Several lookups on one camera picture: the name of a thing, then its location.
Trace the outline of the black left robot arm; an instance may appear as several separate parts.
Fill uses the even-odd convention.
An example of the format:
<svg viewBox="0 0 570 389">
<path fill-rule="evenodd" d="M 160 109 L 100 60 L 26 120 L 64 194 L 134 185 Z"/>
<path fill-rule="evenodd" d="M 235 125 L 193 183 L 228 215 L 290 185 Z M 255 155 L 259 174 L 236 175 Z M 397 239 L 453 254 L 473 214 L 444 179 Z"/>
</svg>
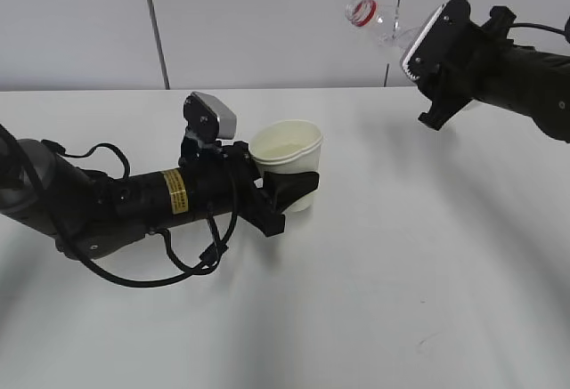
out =
<svg viewBox="0 0 570 389">
<path fill-rule="evenodd" d="M 266 237 L 283 233 L 285 210 L 313 193 L 315 170 L 261 172 L 245 142 L 186 147 L 175 168 L 118 179 L 72 165 L 49 141 L 22 139 L 54 211 L 75 245 L 99 259 L 156 231 L 236 212 Z"/>
</svg>

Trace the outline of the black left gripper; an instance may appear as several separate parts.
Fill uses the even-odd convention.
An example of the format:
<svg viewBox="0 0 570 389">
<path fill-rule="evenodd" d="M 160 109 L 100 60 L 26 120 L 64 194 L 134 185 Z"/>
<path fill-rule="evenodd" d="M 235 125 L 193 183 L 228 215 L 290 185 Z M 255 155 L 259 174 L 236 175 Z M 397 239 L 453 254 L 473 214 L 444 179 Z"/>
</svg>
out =
<svg viewBox="0 0 570 389">
<path fill-rule="evenodd" d="M 265 236 L 284 232 L 285 215 L 280 213 L 311 207 L 320 181 L 315 171 L 295 174 L 267 171 L 263 190 L 268 199 L 255 185 L 261 175 L 248 144 L 243 141 L 226 145 L 216 141 L 200 147 L 196 140 L 184 139 L 178 164 L 188 196 L 189 211 L 184 218 L 187 223 L 204 220 L 207 213 L 234 212 Z"/>
</svg>

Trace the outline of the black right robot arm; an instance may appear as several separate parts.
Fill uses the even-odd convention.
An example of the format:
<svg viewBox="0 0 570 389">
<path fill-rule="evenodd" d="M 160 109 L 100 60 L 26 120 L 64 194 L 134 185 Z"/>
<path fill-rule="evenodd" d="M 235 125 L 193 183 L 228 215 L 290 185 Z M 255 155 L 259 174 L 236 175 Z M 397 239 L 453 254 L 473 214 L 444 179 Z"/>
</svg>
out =
<svg viewBox="0 0 570 389">
<path fill-rule="evenodd" d="M 483 25 L 464 0 L 451 0 L 428 20 L 403 69 L 431 106 L 419 115 L 440 130 L 472 101 L 528 117 L 554 140 L 569 140 L 569 59 L 516 45 L 516 15 L 494 6 Z"/>
</svg>

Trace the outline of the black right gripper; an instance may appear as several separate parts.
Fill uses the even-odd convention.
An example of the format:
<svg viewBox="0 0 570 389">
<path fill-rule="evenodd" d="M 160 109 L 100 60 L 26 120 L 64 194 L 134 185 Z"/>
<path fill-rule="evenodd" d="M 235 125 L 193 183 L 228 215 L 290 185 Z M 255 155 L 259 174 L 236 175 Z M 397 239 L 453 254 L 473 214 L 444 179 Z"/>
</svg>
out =
<svg viewBox="0 0 570 389">
<path fill-rule="evenodd" d="M 485 51 L 424 50 L 416 52 L 416 86 L 430 108 L 418 121 L 440 130 L 472 101 L 485 96 L 490 55 Z"/>
</svg>

